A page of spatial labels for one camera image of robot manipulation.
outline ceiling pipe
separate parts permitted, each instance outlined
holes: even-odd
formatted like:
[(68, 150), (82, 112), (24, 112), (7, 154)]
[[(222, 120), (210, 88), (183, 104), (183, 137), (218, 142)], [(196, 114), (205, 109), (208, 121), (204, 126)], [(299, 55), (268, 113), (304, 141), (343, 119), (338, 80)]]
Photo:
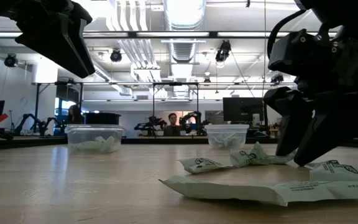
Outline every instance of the ceiling pipe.
[[(112, 82), (119, 82), (113, 78), (111, 78), (107, 71), (105, 71), (102, 66), (100, 66), (97, 62), (93, 62), (93, 67), (95, 69), (95, 75), (102, 78), (105, 82), (112, 83)], [(133, 92), (132, 89), (126, 88), (120, 85), (111, 85), (113, 88), (115, 88), (121, 96), (132, 96)]]
[[(120, 15), (120, 25), (124, 29), (124, 31), (130, 30), (127, 23), (127, 4), (126, 1), (120, 1), (121, 6), (121, 15)], [(135, 40), (128, 40), (128, 47), (133, 52), (133, 56), (136, 60), (141, 64), (141, 67), (146, 68), (146, 63), (144, 62), (143, 56), (140, 53), (139, 49), (136, 46)]]
[[(204, 21), (206, 0), (164, 0), (166, 30), (194, 31), (201, 30)], [(171, 66), (175, 79), (190, 79), (197, 43), (169, 43), (170, 58), (177, 64)], [(185, 97), (189, 94), (183, 87), (175, 86), (176, 96)]]
[[(135, 2), (135, 0), (130, 0), (129, 1), (129, 6), (130, 6), (130, 9), (131, 9), (131, 16), (130, 16), (130, 19), (129, 19), (129, 24), (131, 25), (133, 31), (139, 31), (139, 28), (137, 26), (136, 2)], [(137, 42), (139, 43), (140, 47), (143, 50), (144, 57), (145, 57), (145, 59), (147, 61), (147, 67), (152, 68), (153, 67), (153, 62), (151, 61), (149, 52), (147, 51), (147, 48), (145, 47), (144, 40), (140, 39), (140, 40), (137, 40)]]
[[(117, 2), (116, 0), (110, 0), (110, 8), (111, 8), (111, 17), (106, 18), (106, 25), (109, 30), (117, 30), (122, 31), (121, 26), (118, 23), (118, 13), (117, 13)], [(127, 40), (118, 40), (117, 41), (120, 48), (123, 49), (128, 56), (129, 60), (136, 66), (136, 68), (140, 68), (141, 64), (136, 62), (133, 52), (127, 48)]]
[[(142, 29), (142, 31), (148, 31), (147, 23), (146, 23), (146, 4), (145, 4), (144, 0), (139, 1), (139, 23), (140, 23), (140, 28)], [(152, 47), (151, 40), (144, 39), (143, 41), (145, 42), (145, 47), (147, 48), (147, 50), (150, 53), (150, 59), (152, 61), (153, 67), (159, 68), (157, 65), (157, 61), (155, 59), (154, 49)]]

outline table surface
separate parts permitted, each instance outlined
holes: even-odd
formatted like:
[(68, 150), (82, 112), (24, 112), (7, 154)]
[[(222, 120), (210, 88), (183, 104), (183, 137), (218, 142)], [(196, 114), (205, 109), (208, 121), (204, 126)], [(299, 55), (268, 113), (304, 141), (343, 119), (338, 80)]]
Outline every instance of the table surface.
[[(263, 147), (274, 153), (275, 145)], [(66, 146), (0, 150), (0, 223), (358, 223), (358, 200), (288, 207), (195, 200), (158, 181), (188, 175), (176, 160), (196, 156), (229, 163), (227, 151), (208, 145), (123, 145), (103, 155), (70, 155)], [(337, 148), (319, 161), (328, 159), (358, 168), (358, 149)], [(308, 169), (290, 162), (193, 177), (215, 183), (289, 182), (308, 180)]]

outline plastic container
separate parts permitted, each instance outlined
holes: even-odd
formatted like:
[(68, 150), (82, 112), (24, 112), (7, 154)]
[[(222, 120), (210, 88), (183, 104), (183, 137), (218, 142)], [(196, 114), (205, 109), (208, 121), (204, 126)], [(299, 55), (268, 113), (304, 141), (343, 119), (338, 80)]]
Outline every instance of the plastic container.
[(248, 124), (210, 124), (205, 129), (213, 149), (242, 149), (246, 143)]
[(67, 125), (70, 152), (110, 153), (121, 145), (122, 126), (114, 124), (69, 124)]

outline ceiling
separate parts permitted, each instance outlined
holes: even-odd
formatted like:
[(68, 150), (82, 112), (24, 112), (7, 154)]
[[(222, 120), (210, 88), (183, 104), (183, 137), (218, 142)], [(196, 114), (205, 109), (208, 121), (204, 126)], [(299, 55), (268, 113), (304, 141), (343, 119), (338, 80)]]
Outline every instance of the ceiling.
[[(103, 10), (92, 7), (95, 2), (100, 1), (77, 0), (77, 2), (82, 4), (94, 17), (94, 21), (86, 26), (85, 31), (108, 31), (103, 13), (98, 14)], [(244, 3), (245, 1), (207, 0), (203, 30), (268, 32), (284, 17), (298, 10), (296, 4), (290, 0), (267, 0), (266, 10), (264, 9), (265, 3), (263, 1), (251, 1), (250, 8), (246, 8)], [(165, 30), (163, 11), (155, 10), (162, 7), (162, 1), (147, 1), (146, 5), (146, 20), (149, 30)], [(282, 31), (288, 32), (305, 28), (310, 32), (316, 32), (320, 24), (313, 12), (309, 11), (289, 22)], [(19, 31), (19, 29), (14, 21), (0, 17), (0, 31)], [(160, 39), (152, 39), (151, 41), (155, 58), (161, 67), (161, 77), (166, 78), (170, 75), (167, 45), (161, 43)], [(195, 80), (202, 80), (204, 73), (210, 72), (211, 77), (218, 76), (219, 82), (262, 81), (262, 75), (269, 71), (267, 68), (268, 58), (264, 57), (267, 42), (265, 39), (230, 40), (232, 54), (226, 60), (224, 68), (216, 68), (214, 61), (212, 60), (211, 62), (209, 58), (214, 58), (215, 50), (220, 46), (221, 42), (221, 39), (206, 39), (205, 43), (198, 44), (197, 65), (194, 65), (192, 71)], [(122, 61), (119, 63), (112, 63), (109, 59), (112, 49), (119, 48), (116, 39), (85, 39), (85, 43), (93, 60), (97, 61), (106, 71), (111, 72), (111, 75), (116, 80), (133, 82), (129, 75), (131, 62), (126, 57), (125, 52), (121, 51), (123, 56)], [(41, 57), (31, 49), (15, 43), (13, 39), (0, 39), (0, 56), (3, 57), (8, 53), (16, 53), (18, 59), (27, 63), (37, 63), (38, 58)], [(77, 76), (62, 68), (59, 69), (59, 77), (72, 77), (76, 81), (80, 81)], [(92, 75), (86, 79), (87, 82), (92, 82), (93, 80)], [(285, 77), (285, 81), (292, 80), (290, 76)]]

